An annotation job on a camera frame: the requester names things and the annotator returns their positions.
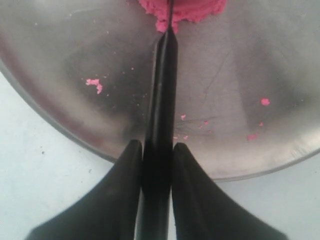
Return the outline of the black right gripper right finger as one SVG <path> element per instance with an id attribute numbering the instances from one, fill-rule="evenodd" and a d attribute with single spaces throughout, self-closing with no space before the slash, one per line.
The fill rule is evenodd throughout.
<path id="1" fill-rule="evenodd" d="M 204 172 L 184 143 L 173 149 L 172 200 L 179 240 L 286 240 L 245 210 Z"/>

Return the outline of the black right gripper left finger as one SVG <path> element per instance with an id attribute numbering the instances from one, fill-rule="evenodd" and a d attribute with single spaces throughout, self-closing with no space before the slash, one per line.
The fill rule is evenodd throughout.
<path id="1" fill-rule="evenodd" d="M 78 202 L 34 228 L 29 240 L 132 240 L 140 198 L 142 144 L 131 140 L 106 176 Z"/>

